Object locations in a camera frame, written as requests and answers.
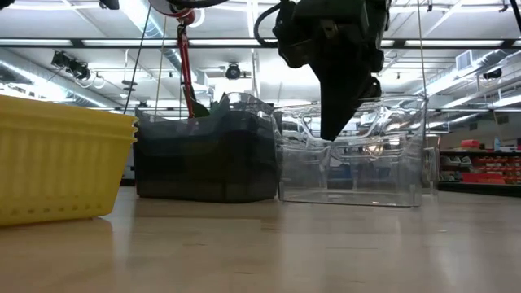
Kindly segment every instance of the duct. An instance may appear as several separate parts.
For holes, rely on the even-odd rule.
[[[462,70],[457,69],[457,65],[445,69],[427,81],[427,96],[438,94],[465,80],[466,77],[476,76],[486,73],[490,69],[500,67],[507,59],[514,57],[519,50],[470,50],[472,55],[471,65]],[[407,94],[424,94],[423,86],[411,90]]]
[[[29,80],[31,80],[31,77],[28,77],[30,74],[37,79],[46,81],[42,83],[42,86],[45,87],[48,92],[63,95],[64,98],[71,93],[74,93],[78,99],[88,101],[97,107],[120,106],[119,103],[115,103],[112,100],[105,98],[100,94],[96,94],[91,90],[83,89],[74,82],[61,77],[60,75],[55,75],[53,72],[44,69],[35,63],[31,63],[26,59],[10,52],[9,50],[0,49],[0,63],[3,65],[3,68],[8,68],[10,71],[14,72],[14,74],[25,76],[25,78]]]
[[[147,13],[149,3],[146,0],[125,0],[120,2],[120,9],[129,17],[129,19],[134,23],[135,26],[139,28],[142,32],[147,27],[145,32],[146,38],[162,38],[164,36],[163,29],[158,25],[163,23],[163,21],[159,21],[155,16],[156,12],[152,9],[150,19],[148,20],[148,24],[145,25],[145,21],[147,20]],[[174,49],[163,49],[162,53],[164,57],[172,64],[173,68],[177,72],[181,72],[181,56]],[[205,85],[205,76],[206,73],[199,72],[192,73],[192,78],[195,79],[195,83],[199,85]]]

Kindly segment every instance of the basket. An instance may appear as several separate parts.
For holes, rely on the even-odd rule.
[[[110,213],[135,120],[0,95],[0,225]]]

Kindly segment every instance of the ceiling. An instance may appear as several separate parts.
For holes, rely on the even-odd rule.
[[[189,37],[251,37],[248,27],[248,5],[251,0],[230,0],[218,7],[204,10],[204,20],[195,28],[188,28]],[[278,0],[258,0],[259,10],[271,7]],[[502,39],[518,38],[519,31],[510,8],[499,12],[501,0],[431,0],[433,11],[427,12],[427,1],[420,9],[420,24],[424,38],[475,38]],[[136,19],[147,16],[146,0],[120,1],[119,11],[102,10],[97,1],[89,0],[17,0],[16,6],[0,11],[0,37],[38,37],[38,38],[140,38],[142,30],[136,25]],[[419,26],[416,0],[394,0],[392,2],[389,30],[385,38],[418,38]],[[162,27],[164,17],[153,11],[152,18]],[[260,27],[260,34],[273,37],[271,28],[274,15],[268,17]],[[176,37],[177,21],[166,20],[167,37]],[[55,52],[42,48],[10,48],[11,53],[34,63],[41,68],[55,72],[50,61]],[[309,103],[320,99],[319,83],[308,67],[290,69],[274,49],[192,49],[190,62],[192,69],[205,72],[209,87],[219,90],[250,90],[252,81],[240,79],[227,81],[223,78],[223,68],[229,63],[238,63],[245,72],[252,70],[252,52],[258,55],[260,99],[289,105]],[[432,79],[446,68],[454,65],[455,57],[465,50],[386,50],[385,69],[380,73],[383,90],[387,94],[413,94],[422,87],[422,58],[427,79]],[[89,64],[93,72],[103,76],[106,83],[101,89],[89,87],[87,90],[108,98],[116,104],[123,104],[125,50],[121,49],[67,49],[66,52]],[[156,98],[161,105],[179,104],[179,75],[173,65],[165,58],[160,62],[161,52],[157,49],[143,49],[138,61],[138,74],[133,99],[146,100],[151,104]],[[131,78],[134,60],[138,50],[128,52],[126,79]],[[512,77],[517,76],[518,66],[509,64]],[[73,83],[65,72],[58,75]],[[461,98],[475,92],[475,79],[465,80],[440,92],[439,96]]]

